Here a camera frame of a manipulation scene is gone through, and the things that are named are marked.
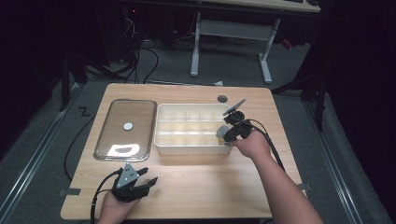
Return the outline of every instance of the wooden tabletop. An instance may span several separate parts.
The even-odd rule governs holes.
[[[68,195],[61,211],[65,219],[88,219],[92,197],[102,180],[124,167],[124,161],[98,161],[93,157],[95,144],[106,118],[106,112],[116,99],[152,100],[160,104],[218,104],[218,96],[225,95],[228,105],[242,98],[239,107],[247,119],[261,122],[273,140],[291,179],[300,184],[301,178],[290,145],[285,135],[271,92],[265,88],[204,87],[110,84],[107,86],[97,116],[83,149],[71,188],[81,189],[79,195]],[[130,219],[157,218],[230,218],[270,217],[271,212],[252,161],[234,147],[229,155],[159,155],[154,144],[149,158],[134,162],[138,170],[148,172],[137,181],[137,186],[158,176],[150,189],[129,215]],[[110,178],[102,189],[111,189]],[[104,193],[96,206],[99,217]]]
[[[280,10],[301,11],[301,12],[320,12],[320,7],[311,6],[304,0],[296,3],[286,0],[201,0],[202,2],[231,4],[244,7],[265,7]]]

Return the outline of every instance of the plastic storage container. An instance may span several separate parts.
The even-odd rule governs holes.
[[[231,146],[217,138],[226,125],[221,104],[164,104],[157,109],[154,144],[161,155],[229,154]]]

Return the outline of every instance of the dark background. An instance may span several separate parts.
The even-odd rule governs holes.
[[[328,20],[320,25],[284,19],[276,36],[276,43],[288,39],[293,45],[313,44],[296,79],[325,73],[327,92],[346,136],[393,220],[396,220],[395,5],[394,0],[323,0],[323,15],[345,20]],[[3,158],[29,118],[51,97],[51,88],[61,76],[62,61],[67,55],[78,52],[93,62],[108,64],[125,58],[127,48],[118,32],[124,28],[120,5],[77,7],[67,2],[8,1],[0,8]],[[173,38],[189,30],[193,17],[189,11],[133,8],[137,9],[137,14],[132,15],[136,29],[169,45]],[[331,62],[325,63],[323,69],[323,61],[329,59]],[[74,64],[77,70],[82,65]],[[300,88],[312,86],[318,87],[312,81]]]

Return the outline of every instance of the black cable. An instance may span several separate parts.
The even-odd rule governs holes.
[[[124,72],[127,72],[130,69],[132,69],[132,70],[135,69],[135,67],[137,65],[137,60],[136,60],[136,57],[134,55],[134,50],[135,49],[139,49],[141,43],[142,43],[141,41],[136,41],[130,47],[128,47],[129,53],[127,55],[127,58],[129,58],[129,63],[125,67],[121,68],[120,70],[114,71],[114,72],[110,71],[109,69],[107,69],[105,67],[103,67],[101,64],[97,64],[97,63],[94,63],[94,62],[90,61],[89,59],[83,57],[82,55],[77,55],[76,54],[76,56],[80,60],[82,60],[85,64],[88,64],[89,66],[91,66],[92,68],[94,68],[95,70],[98,71],[98,72],[95,72],[95,71],[92,71],[91,69],[85,67],[85,71],[87,73],[90,73],[90,74],[95,75],[95,76],[108,76],[108,77],[112,77],[112,78],[115,78],[115,79],[124,79],[125,80],[125,77],[120,76],[120,74],[124,73]]]
[[[195,40],[190,40],[192,37],[195,37],[195,35],[189,36],[188,38],[184,38],[184,39],[174,40],[173,43],[181,47],[189,47],[194,45],[195,43]],[[188,44],[180,44],[179,42],[188,42]]]
[[[137,49],[137,61],[136,61],[136,67],[134,70],[134,84],[139,84],[139,76],[137,74],[137,65],[139,64],[140,60],[140,49]]]
[[[283,166],[283,162],[282,162],[282,160],[280,159],[279,154],[277,153],[277,150],[276,150],[276,148],[275,148],[275,146],[274,146],[274,144],[273,144],[273,142],[272,142],[272,140],[271,140],[271,138],[270,138],[270,135],[268,134],[268,132],[265,130],[264,126],[263,126],[260,122],[258,122],[258,121],[255,120],[255,119],[244,119],[244,120],[235,119],[235,118],[232,118],[232,119],[235,120],[235,121],[237,121],[237,122],[246,124],[246,125],[248,125],[248,126],[254,128],[255,130],[257,130],[259,133],[261,133],[261,134],[265,137],[265,139],[267,140],[268,145],[270,146],[271,151],[272,151],[272,153],[273,153],[274,156],[275,156],[275,159],[276,159],[277,164],[280,166],[280,168],[282,168],[282,170],[286,171],[286,170],[285,170],[285,167]],[[255,126],[255,125],[251,124],[249,121],[255,121],[255,122],[259,123],[259,124],[262,126],[262,128],[264,129],[264,131],[261,130],[259,127],[257,127],[257,126]]]
[[[204,47],[204,45],[203,44],[201,44],[200,43],[200,47],[202,48],[202,49],[210,49],[210,50],[215,50],[215,49],[219,49],[222,45],[223,45],[223,40],[224,40],[224,38],[223,37],[219,37],[219,36],[215,36],[215,41],[219,41],[219,44],[217,45],[217,46],[215,46],[214,48],[207,48],[207,47]]]
[[[262,127],[264,128],[264,131],[263,131],[263,130],[259,129],[258,127],[256,127],[256,126],[253,125],[253,124],[250,124],[250,125],[251,125],[252,128],[256,129],[256,130],[259,131],[262,135],[264,135],[265,139],[267,140],[268,144],[270,145],[271,151],[273,152],[273,154],[274,154],[274,156],[275,156],[276,162],[279,164],[279,166],[282,168],[282,170],[285,171],[285,167],[283,166],[283,162],[282,162],[282,160],[280,159],[279,154],[277,153],[277,150],[276,150],[276,148],[275,148],[275,146],[274,146],[274,144],[273,144],[273,142],[272,142],[272,140],[271,140],[271,138],[270,138],[270,135],[269,135],[268,132],[265,130],[264,126],[262,126]]]
[[[69,156],[69,153],[70,153],[71,148],[72,148],[73,145],[76,143],[76,141],[77,141],[78,137],[81,135],[82,131],[85,130],[85,128],[88,126],[88,124],[90,124],[91,121],[93,121],[93,119],[94,119],[95,117],[96,117],[96,115],[93,115],[92,118],[91,118],[90,120],[88,120],[88,122],[84,125],[84,127],[82,127],[82,128],[79,130],[78,134],[75,136],[75,138],[73,139],[73,141],[72,141],[72,143],[70,144],[69,148],[67,149],[66,155],[64,156],[64,174],[66,175],[66,177],[67,177],[70,181],[72,181],[72,177],[71,177],[71,175],[67,172],[67,167],[66,167],[66,164],[67,164],[67,157]]]
[[[113,175],[120,175],[122,173],[123,169],[120,168],[118,171],[115,171],[111,173],[110,175],[106,176],[105,179],[100,183],[98,189],[95,192],[95,195],[93,196],[92,199],[92,204],[91,204],[91,224],[95,223],[95,207],[96,207],[96,201],[98,200],[98,195],[99,193],[105,191],[105,190],[100,190],[102,186],[105,184],[105,182]]]
[[[146,81],[147,81],[147,79],[149,78],[149,76],[151,75],[151,73],[154,72],[154,70],[157,68],[158,61],[159,61],[158,55],[157,55],[154,51],[152,51],[151,49],[145,49],[145,50],[148,50],[148,51],[150,51],[151,53],[153,53],[153,54],[155,55],[155,57],[157,58],[157,62],[155,63],[155,65],[154,65],[154,67],[151,69],[151,71],[146,75],[145,79],[143,80],[143,84],[146,84]]]
[[[194,27],[194,24],[196,23],[196,22],[195,22],[195,19],[196,19],[196,18],[197,18],[197,12],[195,12],[195,13],[194,13],[194,16],[192,17],[190,29],[187,31],[187,33],[186,33],[185,35],[183,35],[182,37],[180,37],[180,38],[174,39],[174,42],[176,42],[176,41],[178,41],[178,40],[188,39],[188,38],[191,38],[191,37],[195,36],[195,34],[194,34],[194,35],[190,35],[190,33],[191,33],[191,31],[192,31],[192,28]]]
[[[101,191],[99,191],[99,193],[105,192],[105,191],[111,191],[111,189],[102,189]]]
[[[130,73],[128,73],[128,75],[125,77],[124,79],[124,83],[128,82],[129,77],[131,76],[131,74],[136,71],[137,69],[137,64],[139,63],[139,49],[137,50],[137,57],[134,56],[134,60],[135,60],[135,64],[134,64],[134,68],[131,70]]]

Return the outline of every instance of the floor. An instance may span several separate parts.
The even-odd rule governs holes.
[[[148,83],[215,85],[221,81],[224,86],[272,90],[293,80],[309,50],[308,45],[294,49],[274,45],[268,58],[273,83],[267,85],[263,82],[257,56],[263,43],[242,46],[228,43],[219,47],[218,43],[204,43],[198,77],[189,76],[192,46],[182,43],[184,45],[172,48],[159,42],[144,43],[150,50],[140,50],[139,82],[155,68]],[[111,69],[120,66],[122,64],[113,63]],[[135,76],[133,74],[128,83],[136,82]],[[72,100],[64,111],[59,111],[61,85],[55,86],[53,97],[32,117],[19,140],[0,162],[1,223],[79,222],[60,217],[64,201],[62,192],[70,185],[65,173],[73,175],[91,128],[92,116],[106,85],[111,82],[119,81],[98,76],[90,76],[86,85],[74,85],[72,81]],[[391,223],[354,156],[332,109],[331,99],[326,98],[324,132],[319,132],[313,122],[315,102],[302,102],[297,91],[285,91],[274,98],[302,180],[311,187],[308,199],[325,223]],[[84,108],[88,116],[82,116]],[[246,220],[227,221],[246,223]]]

